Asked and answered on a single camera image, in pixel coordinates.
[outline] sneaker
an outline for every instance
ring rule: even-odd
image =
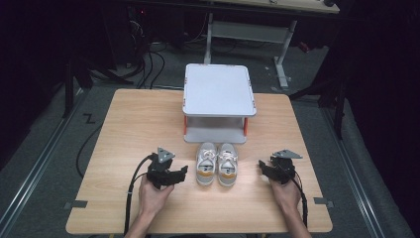
[[[222,186],[232,186],[238,174],[238,153],[232,144],[223,144],[219,150],[219,182]]]
[[[217,148],[213,143],[201,144],[197,152],[197,182],[200,185],[210,185],[216,171]]]

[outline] background table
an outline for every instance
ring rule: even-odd
[[[198,144],[183,141],[182,91],[120,89],[116,92],[76,200],[66,230],[72,234],[123,233],[127,190],[138,163],[158,147],[176,154],[171,166],[188,166],[185,182],[177,184],[151,233],[273,233],[286,232],[270,185],[258,160],[282,149],[300,154],[294,160],[308,198],[311,232],[328,232],[332,222],[322,197],[302,135],[286,95],[255,94],[258,113],[249,120],[248,141],[237,146],[239,173],[233,187],[217,179],[201,186],[195,179]],[[147,170],[145,163],[140,173]],[[137,214],[138,186],[132,202]]]

